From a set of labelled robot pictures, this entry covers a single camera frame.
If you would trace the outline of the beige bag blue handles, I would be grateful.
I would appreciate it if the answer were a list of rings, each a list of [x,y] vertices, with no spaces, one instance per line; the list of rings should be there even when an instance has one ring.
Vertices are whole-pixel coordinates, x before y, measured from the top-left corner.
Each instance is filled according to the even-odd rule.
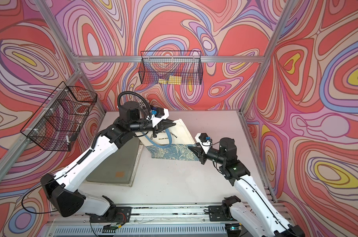
[[[198,157],[190,151],[195,141],[181,119],[174,121],[175,126],[170,127],[153,137],[152,132],[137,132],[141,143],[150,152],[153,159],[198,161]]]

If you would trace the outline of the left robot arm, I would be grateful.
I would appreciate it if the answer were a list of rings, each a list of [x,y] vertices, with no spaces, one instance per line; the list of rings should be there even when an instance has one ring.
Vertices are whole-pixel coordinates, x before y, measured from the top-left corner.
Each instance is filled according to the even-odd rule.
[[[108,197],[96,197],[79,190],[83,181],[109,156],[132,138],[152,132],[154,137],[176,123],[168,109],[151,107],[140,94],[121,92],[117,97],[119,117],[101,130],[92,145],[76,160],[56,174],[45,174],[40,183],[50,203],[62,217],[77,213],[97,215],[106,220],[116,216],[116,204]]]

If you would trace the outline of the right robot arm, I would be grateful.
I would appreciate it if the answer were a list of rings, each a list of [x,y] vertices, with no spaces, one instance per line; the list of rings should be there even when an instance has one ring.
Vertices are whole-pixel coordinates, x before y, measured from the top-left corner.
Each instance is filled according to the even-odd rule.
[[[304,231],[292,225],[257,187],[250,171],[238,159],[237,147],[232,138],[222,138],[219,147],[213,148],[212,138],[206,133],[195,136],[196,145],[190,146],[202,164],[207,160],[220,165],[216,170],[229,181],[251,207],[247,209],[237,196],[222,201],[221,209],[226,219],[238,221],[253,237],[303,237]]]

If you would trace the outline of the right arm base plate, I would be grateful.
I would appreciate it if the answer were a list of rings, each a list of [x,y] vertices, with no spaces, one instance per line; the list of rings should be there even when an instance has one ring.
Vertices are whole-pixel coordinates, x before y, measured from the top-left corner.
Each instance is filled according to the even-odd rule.
[[[237,222],[223,205],[210,205],[203,212],[209,215],[211,222]]]

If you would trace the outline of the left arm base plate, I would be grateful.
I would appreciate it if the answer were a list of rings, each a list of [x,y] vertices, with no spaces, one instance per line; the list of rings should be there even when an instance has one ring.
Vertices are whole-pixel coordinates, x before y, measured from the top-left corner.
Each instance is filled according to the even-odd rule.
[[[132,208],[129,206],[113,206],[104,215],[90,214],[91,223],[128,223]]]

